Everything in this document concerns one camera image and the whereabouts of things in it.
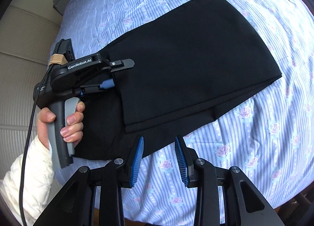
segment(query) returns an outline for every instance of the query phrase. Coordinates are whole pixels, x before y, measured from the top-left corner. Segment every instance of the finger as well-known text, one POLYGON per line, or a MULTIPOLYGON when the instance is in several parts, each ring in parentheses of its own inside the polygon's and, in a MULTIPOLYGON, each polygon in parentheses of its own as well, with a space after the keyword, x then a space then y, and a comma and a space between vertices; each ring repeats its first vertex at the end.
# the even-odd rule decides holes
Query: finger
POLYGON ((83 129, 83 123, 79 122, 76 124, 73 124, 72 126, 66 126, 63 129, 61 129, 60 134, 63 137, 68 137, 73 135, 75 132, 79 132, 83 129))
POLYGON ((81 141, 82 137, 83 137, 83 132, 79 131, 79 132, 75 132, 74 134, 72 134, 72 135, 70 135, 68 137, 65 137, 63 139, 67 143, 73 143, 74 141, 78 141, 78 140, 81 141))
POLYGON ((85 110, 85 104, 81 101, 77 104, 76 110, 80 113, 82 113, 85 110))
POLYGON ((67 118, 67 123, 68 125, 73 125, 75 123, 81 122, 84 118, 83 113, 81 112, 75 112, 73 114, 71 114, 70 116, 68 116, 67 118))
POLYGON ((56 116, 47 107, 43 108, 39 113, 39 120, 44 123, 53 122, 56 116))
POLYGON ((74 147, 76 147, 76 146, 79 144, 80 141, 81 141, 81 140, 76 140, 76 141, 74 141, 74 142, 73 142, 74 147))

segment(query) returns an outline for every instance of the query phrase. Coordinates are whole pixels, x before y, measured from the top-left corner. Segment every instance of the tan tape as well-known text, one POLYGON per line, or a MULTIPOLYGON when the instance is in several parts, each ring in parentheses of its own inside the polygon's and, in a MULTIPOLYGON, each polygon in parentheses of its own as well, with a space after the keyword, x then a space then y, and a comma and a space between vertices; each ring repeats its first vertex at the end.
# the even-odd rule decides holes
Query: tan tape
POLYGON ((64 65, 67 63, 67 60, 65 59, 65 57, 62 54, 53 54, 51 56, 49 65, 51 64, 60 64, 60 65, 64 65))

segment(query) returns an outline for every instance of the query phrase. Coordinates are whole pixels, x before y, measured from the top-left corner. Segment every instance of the gray trigger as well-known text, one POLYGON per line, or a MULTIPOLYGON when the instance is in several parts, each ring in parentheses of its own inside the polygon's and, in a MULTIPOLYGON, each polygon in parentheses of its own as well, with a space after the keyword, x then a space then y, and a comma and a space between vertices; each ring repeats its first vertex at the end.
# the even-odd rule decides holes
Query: gray trigger
MULTIPOLYGON (((81 100, 78 97, 72 97, 65 101, 64 103, 65 126, 68 125, 67 117, 76 112, 76 106, 80 101, 81 100)), ((69 156, 72 156, 74 154, 74 144, 67 143, 67 145, 69 156)))

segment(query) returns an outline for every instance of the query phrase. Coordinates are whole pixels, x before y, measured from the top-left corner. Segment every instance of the black fabric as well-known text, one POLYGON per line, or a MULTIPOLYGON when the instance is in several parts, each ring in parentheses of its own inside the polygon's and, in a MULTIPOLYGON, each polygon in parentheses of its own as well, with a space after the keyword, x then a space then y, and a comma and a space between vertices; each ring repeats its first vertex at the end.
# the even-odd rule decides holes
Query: black fabric
POLYGON ((215 121, 281 77, 263 40, 226 0, 191 0, 102 53, 131 58, 115 89, 89 101, 75 156, 114 159, 136 135, 147 156, 215 121))

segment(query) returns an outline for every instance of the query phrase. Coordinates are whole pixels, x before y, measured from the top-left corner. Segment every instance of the bed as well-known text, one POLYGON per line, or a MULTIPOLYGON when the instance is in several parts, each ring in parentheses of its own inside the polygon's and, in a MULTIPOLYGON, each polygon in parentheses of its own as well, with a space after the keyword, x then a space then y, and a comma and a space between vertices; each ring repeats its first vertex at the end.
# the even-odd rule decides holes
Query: bed
MULTIPOLYGON (((187 1, 70 0, 55 43, 71 38, 80 58, 187 1)), ((258 32, 283 77, 184 140, 215 166, 239 166, 276 208, 314 180, 314 17, 301 0, 227 1, 258 32)), ((78 167, 106 163, 74 158, 56 177, 64 184, 78 167)), ((181 182, 174 144, 144 158, 136 186, 123 189, 125 217, 156 225, 192 225, 195 200, 196 190, 181 182)))

